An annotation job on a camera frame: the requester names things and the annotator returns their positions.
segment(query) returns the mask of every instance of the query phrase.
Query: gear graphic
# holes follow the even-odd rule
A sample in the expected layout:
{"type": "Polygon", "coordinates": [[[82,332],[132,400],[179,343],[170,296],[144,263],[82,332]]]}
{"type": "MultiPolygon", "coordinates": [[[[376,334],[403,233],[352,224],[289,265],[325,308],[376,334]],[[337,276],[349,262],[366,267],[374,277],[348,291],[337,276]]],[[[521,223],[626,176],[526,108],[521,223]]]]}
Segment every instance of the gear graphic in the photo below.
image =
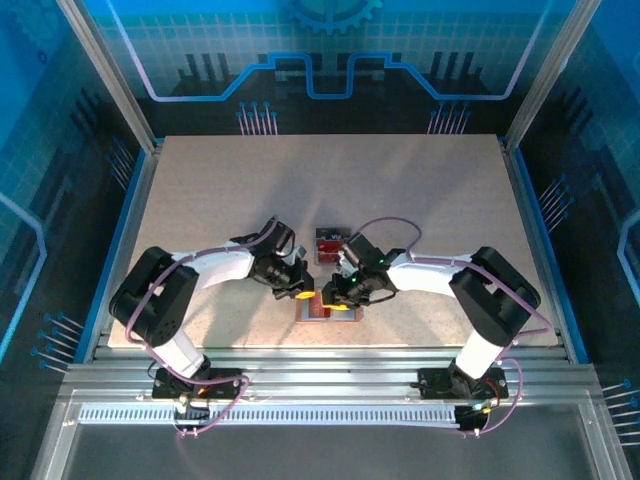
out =
{"type": "Polygon", "coordinates": [[[336,31],[347,33],[349,27],[359,28],[362,20],[371,20],[373,9],[380,7],[382,0],[291,0],[285,11],[300,28],[333,35],[336,31]]]}
{"type": "Polygon", "coordinates": [[[41,50],[58,34],[60,12],[55,0],[9,0],[9,9],[15,14],[22,31],[41,50]]]}

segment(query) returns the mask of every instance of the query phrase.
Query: yellow part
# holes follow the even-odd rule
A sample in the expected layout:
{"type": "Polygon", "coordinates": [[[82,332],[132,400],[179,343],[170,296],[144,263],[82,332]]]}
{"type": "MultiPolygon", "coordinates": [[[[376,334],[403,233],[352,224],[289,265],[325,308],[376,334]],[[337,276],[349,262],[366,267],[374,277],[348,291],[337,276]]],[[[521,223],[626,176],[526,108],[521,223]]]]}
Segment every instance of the yellow part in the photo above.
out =
{"type": "Polygon", "coordinates": [[[346,311],[349,310],[349,307],[347,307],[346,305],[322,305],[324,308],[330,308],[331,310],[340,310],[340,311],[346,311]]]}
{"type": "Polygon", "coordinates": [[[305,298],[311,298],[311,297],[314,297],[315,295],[316,295],[316,292],[314,291],[300,292],[298,295],[296,295],[296,298],[300,300],[304,300],[305,298]]]}

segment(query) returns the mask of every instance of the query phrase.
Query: metal profile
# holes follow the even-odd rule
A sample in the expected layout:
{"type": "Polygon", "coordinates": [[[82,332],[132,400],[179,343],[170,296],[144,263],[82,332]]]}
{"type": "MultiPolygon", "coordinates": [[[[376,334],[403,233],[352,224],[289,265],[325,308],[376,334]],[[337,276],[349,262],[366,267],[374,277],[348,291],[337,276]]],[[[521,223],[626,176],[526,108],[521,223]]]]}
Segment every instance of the metal profile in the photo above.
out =
{"type": "Polygon", "coordinates": [[[567,302],[565,306],[563,306],[559,286],[554,280],[551,263],[548,256],[545,254],[546,248],[543,241],[544,233],[541,232],[542,227],[540,227],[539,223],[536,222],[536,213],[534,212],[533,207],[536,199],[529,193],[529,189],[531,188],[530,185],[529,188],[527,186],[527,184],[530,183],[529,179],[526,178],[526,173],[523,173],[521,168],[519,168],[518,160],[516,158],[518,153],[509,153],[504,148],[502,153],[507,174],[509,175],[509,179],[513,185],[513,192],[516,203],[518,204],[518,209],[520,210],[525,234],[527,235],[527,239],[531,245],[533,261],[535,263],[542,288],[544,289],[546,297],[549,299],[553,318],[556,320],[556,324],[560,329],[559,338],[567,339],[567,341],[561,341],[571,362],[587,363],[588,359],[584,345],[579,338],[571,335],[569,328],[568,322],[572,321],[575,323],[571,304],[567,302]]]}
{"type": "Polygon", "coordinates": [[[127,275],[129,260],[133,254],[135,240],[142,223],[144,207],[147,203],[147,198],[149,197],[149,191],[151,190],[153,176],[156,171],[156,166],[158,165],[158,159],[160,158],[161,151],[162,144],[160,143],[156,148],[155,153],[145,158],[143,160],[144,163],[140,167],[139,176],[137,176],[133,186],[134,192],[131,199],[131,205],[128,211],[123,210],[123,213],[121,214],[126,214],[126,220],[124,221],[122,235],[120,236],[119,243],[116,248],[113,266],[108,272],[104,291],[101,292],[102,298],[100,298],[97,313],[95,313],[96,321],[93,323],[90,331],[87,330],[84,332],[81,339],[81,348],[78,349],[79,352],[77,354],[76,361],[87,362],[93,358],[93,353],[101,338],[102,330],[112,322],[112,317],[110,317],[108,313],[109,299],[118,289],[120,282],[127,275]]]}
{"type": "Polygon", "coordinates": [[[589,26],[601,0],[577,0],[556,37],[506,135],[506,150],[513,154],[549,95],[569,57],[589,26]]]}
{"type": "MultiPolygon", "coordinates": [[[[245,400],[288,405],[426,405],[410,388],[416,371],[446,368],[457,348],[423,349],[220,349],[207,351],[219,367],[242,368],[251,379],[245,400]]],[[[524,371],[521,405],[579,404],[598,387],[591,365],[572,365],[563,348],[514,348],[524,371]]],[[[152,403],[152,381],[147,359],[98,360],[71,365],[60,389],[61,399],[71,395],[90,403],[152,403]]],[[[518,373],[503,365],[515,395],[518,373]]]]}
{"type": "Polygon", "coordinates": [[[155,149],[155,137],[138,102],[129,89],[115,60],[98,34],[98,29],[82,2],[57,0],[58,6],[69,21],[102,82],[116,102],[125,121],[129,124],[140,147],[147,155],[155,149]]]}

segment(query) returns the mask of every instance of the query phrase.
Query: glass panel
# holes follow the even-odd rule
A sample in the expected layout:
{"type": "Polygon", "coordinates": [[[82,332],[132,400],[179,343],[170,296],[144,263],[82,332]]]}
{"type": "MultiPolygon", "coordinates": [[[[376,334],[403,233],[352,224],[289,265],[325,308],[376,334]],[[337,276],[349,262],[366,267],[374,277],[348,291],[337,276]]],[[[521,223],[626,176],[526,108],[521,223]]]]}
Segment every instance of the glass panel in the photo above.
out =
{"type": "Polygon", "coordinates": [[[0,65],[0,471],[27,478],[139,146],[54,1],[3,2],[0,65]]]}
{"type": "Polygon", "coordinates": [[[638,2],[602,2],[521,145],[604,386],[640,383],[638,18],[638,2]]]}
{"type": "Polygon", "coordinates": [[[573,3],[86,5],[164,136],[274,133],[251,128],[271,114],[286,134],[504,134],[573,3]]]}

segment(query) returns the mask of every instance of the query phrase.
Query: red object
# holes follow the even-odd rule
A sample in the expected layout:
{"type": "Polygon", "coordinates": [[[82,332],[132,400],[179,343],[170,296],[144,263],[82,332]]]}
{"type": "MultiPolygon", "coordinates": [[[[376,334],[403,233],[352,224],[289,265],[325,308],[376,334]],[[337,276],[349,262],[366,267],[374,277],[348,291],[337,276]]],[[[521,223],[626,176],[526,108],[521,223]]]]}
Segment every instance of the red object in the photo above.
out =
{"type": "Polygon", "coordinates": [[[342,240],[318,240],[318,263],[336,263],[343,243],[342,240]]]}

